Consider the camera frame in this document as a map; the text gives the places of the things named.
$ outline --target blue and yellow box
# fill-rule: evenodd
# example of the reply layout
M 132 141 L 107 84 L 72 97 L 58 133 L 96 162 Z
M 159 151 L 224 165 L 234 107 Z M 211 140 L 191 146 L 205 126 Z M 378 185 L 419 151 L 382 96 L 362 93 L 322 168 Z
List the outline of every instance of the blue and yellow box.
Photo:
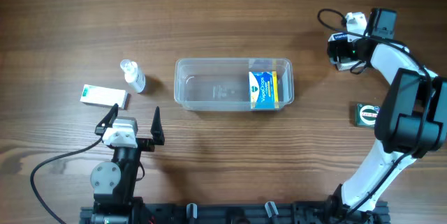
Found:
M 249 72 L 250 102 L 253 110 L 278 108 L 276 71 Z

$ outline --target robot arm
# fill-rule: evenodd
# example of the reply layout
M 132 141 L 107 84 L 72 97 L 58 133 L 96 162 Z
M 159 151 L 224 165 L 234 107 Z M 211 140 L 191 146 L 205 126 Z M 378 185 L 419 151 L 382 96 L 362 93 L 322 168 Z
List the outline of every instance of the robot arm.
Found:
M 377 24 L 389 22 L 389 19 L 380 21 L 381 12 L 385 14 L 385 20 L 390 16 L 395 19 L 395 13 L 391 10 L 373 9 L 370 17 L 373 22 L 367 24 L 362 13 L 349 13 L 346 16 L 348 32 L 374 36 L 374 32 L 377 33 Z M 391 39 L 394 34 L 394 20 L 390 26 L 379 28 Z M 394 47 L 358 36 L 342 35 L 332 35 L 328 45 L 331 61 L 337 64 L 338 69 L 350 68 L 352 72 L 356 67 L 373 67 L 386 78 L 391 87 L 376 120 L 376 140 L 372 150 L 357 172 L 331 196 L 332 202 L 338 201 L 338 204 L 335 204 L 337 210 L 333 210 L 331 215 L 338 218 L 343 218 L 342 216 L 346 216 L 346 212 L 352 209 L 361 212 L 372 211 L 380 195 L 404 168 L 414 163 L 417 158 L 422 158 L 427 151 L 436 151 L 444 143 L 447 129 L 445 79 L 426 69 L 432 79 L 434 96 L 426 108 L 429 110 L 427 120 L 417 140 L 422 117 L 421 113 L 414 111 L 414 106 L 423 100 L 423 94 L 427 93 L 423 85 L 426 82 L 424 72 L 413 59 Z M 405 46 L 392 44 L 409 52 Z
M 114 153 L 111 161 L 98 164 L 91 172 L 95 202 L 93 209 L 87 210 L 89 223 L 150 223 L 148 220 L 152 214 L 145 208 L 141 197 L 133 196 L 133 191 L 138 167 L 142 167 L 141 153 L 154 151 L 155 145 L 164 145 L 158 107 L 152 121 L 152 138 L 136 137 L 137 132 L 136 119 L 118 117 L 117 104 L 96 126 L 95 134 L 100 135 L 103 143 Z

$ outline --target green label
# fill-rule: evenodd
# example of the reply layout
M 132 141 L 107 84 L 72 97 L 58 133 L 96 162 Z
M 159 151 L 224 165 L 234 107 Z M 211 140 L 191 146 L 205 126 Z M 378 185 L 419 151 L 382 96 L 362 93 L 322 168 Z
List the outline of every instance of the green label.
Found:
M 82 92 L 82 96 L 87 96 L 87 94 L 89 93 L 89 88 L 84 88 L 84 91 Z

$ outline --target small green box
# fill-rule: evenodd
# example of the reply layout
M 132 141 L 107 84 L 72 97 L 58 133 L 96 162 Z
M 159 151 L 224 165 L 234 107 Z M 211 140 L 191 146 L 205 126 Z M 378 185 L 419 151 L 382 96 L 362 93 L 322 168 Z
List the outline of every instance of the small green box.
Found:
M 354 123 L 359 127 L 374 128 L 380 107 L 377 105 L 357 104 Z

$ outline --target small white box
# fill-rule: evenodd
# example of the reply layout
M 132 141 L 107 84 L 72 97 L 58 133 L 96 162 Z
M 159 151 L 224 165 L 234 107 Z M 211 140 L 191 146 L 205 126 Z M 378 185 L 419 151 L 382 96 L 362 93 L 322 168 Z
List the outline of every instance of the small white box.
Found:
M 125 90 L 84 84 L 80 101 L 90 105 L 105 105 L 110 107 L 117 103 L 119 108 L 124 109 L 126 99 L 127 91 Z

